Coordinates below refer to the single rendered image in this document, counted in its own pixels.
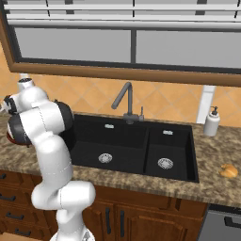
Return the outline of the white window blinds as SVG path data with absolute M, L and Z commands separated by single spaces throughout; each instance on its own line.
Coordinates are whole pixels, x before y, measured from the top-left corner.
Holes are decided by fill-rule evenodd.
M 241 3 L 196 0 L 0 0 L 10 25 L 241 31 Z

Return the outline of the golden croissant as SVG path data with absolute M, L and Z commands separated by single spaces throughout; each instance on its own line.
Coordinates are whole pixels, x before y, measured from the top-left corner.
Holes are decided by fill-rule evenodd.
M 220 167 L 221 170 L 218 173 L 223 177 L 235 178 L 238 175 L 237 168 L 232 164 L 223 164 Z

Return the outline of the dark red bowl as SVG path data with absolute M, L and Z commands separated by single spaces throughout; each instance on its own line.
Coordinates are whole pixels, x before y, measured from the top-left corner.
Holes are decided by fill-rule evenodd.
M 32 143 L 30 143 L 30 144 L 18 143 L 15 139 L 13 139 L 13 138 L 9 135 L 8 132 L 7 132 L 7 139 L 8 139 L 11 143 L 13 143 L 13 144 L 16 144 L 16 145 L 19 145 L 19 146 L 26 146 L 27 148 L 29 148 L 29 147 L 32 145 Z

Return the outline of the grey sink tap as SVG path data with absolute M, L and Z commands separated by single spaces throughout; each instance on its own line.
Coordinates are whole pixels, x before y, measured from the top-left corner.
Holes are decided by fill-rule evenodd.
M 127 82 L 124 84 L 117 98 L 111 105 L 111 108 L 116 109 L 125 94 L 128 95 L 128 106 L 127 112 L 123 114 L 123 119 L 126 121 L 127 124 L 133 124 L 135 121 L 144 121 L 143 113 L 140 113 L 139 115 L 133 113 L 133 88 L 131 82 Z

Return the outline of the grey dishwasher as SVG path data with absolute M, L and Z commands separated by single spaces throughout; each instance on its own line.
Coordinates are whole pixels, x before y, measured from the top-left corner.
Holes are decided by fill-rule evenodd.
M 241 241 L 241 229 L 227 227 L 224 217 L 241 224 L 241 208 L 210 204 L 197 241 Z

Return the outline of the black double sink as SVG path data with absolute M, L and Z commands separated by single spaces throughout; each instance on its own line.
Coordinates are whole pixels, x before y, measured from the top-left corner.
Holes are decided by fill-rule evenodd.
M 76 166 L 196 183 L 192 127 L 155 121 L 75 115 L 60 134 Z

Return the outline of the wood framed window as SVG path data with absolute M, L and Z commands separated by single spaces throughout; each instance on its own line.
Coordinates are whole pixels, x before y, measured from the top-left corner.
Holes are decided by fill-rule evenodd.
M 241 87 L 241 31 L 10 25 L 11 72 Z

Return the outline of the brown wooden drawer front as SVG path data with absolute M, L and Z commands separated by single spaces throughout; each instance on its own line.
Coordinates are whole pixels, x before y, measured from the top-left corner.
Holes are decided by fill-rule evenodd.
M 5 179 L 0 179 L 1 184 L 21 186 L 22 188 L 32 189 L 34 187 L 33 180 L 29 174 L 20 172 L 0 170 L 0 175 L 6 173 Z
M 14 216 L 24 215 L 24 219 L 18 220 L 18 219 L 6 217 L 7 212 L 11 212 Z M 29 222 L 29 223 L 37 224 L 42 227 L 45 227 L 47 225 L 44 215 L 38 216 L 36 212 L 33 212 L 30 209 L 17 208 L 13 206 L 0 205 L 0 217 L 4 217 L 7 220 L 18 220 L 22 222 Z
M 43 228 L 32 224 L 22 224 L 19 222 L 8 222 L 8 221 L 1 221 L 0 224 L 3 226 L 3 229 L 7 233 L 16 234 L 14 232 L 15 229 L 19 229 L 22 232 L 31 231 L 30 236 L 25 236 L 25 237 L 34 238 L 42 241 L 49 241 L 54 234 L 51 228 Z
M 27 188 L 22 188 L 18 186 L 6 186 L 0 185 L 0 193 L 5 197 L 16 196 L 15 201 L 4 201 L 3 203 L 14 203 L 22 206 L 31 206 L 31 194 L 32 190 Z

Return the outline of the brown wooden cupboard door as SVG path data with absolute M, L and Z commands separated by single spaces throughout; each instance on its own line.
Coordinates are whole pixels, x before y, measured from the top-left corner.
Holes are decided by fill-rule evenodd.
M 124 237 L 121 237 L 121 210 Z M 185 241 L 187 228 L 180 217 L 126 205 L 116 206 L 119 241 Z
M 110 209 L 111 234 L 107 234 L 105 224 L 105 208 Z M 116 241 L 114 204 L 107 201 L 95 201 L 83 211 L 83 220 L 95 236 L 96 241 Z

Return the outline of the white soap dispenser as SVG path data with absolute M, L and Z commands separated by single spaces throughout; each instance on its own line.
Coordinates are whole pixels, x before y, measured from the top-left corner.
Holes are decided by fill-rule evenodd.
M 217 112 L 217 107 L 207 115 L 205 124 L 203 125 L 203 133 L 209 137 L 214 137 L 217 134 L 217 128 L 220 123 L 220 116 Z

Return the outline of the brown wooden fixed panel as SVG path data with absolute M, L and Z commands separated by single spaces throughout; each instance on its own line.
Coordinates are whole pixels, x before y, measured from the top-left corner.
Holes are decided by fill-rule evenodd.
M 200 201 L 183 200 L 100 185 L 96 185 L 95 188 L 98 200 L 140 206 L 185 217 L 203 217 L 207 208 L 207 204 Z

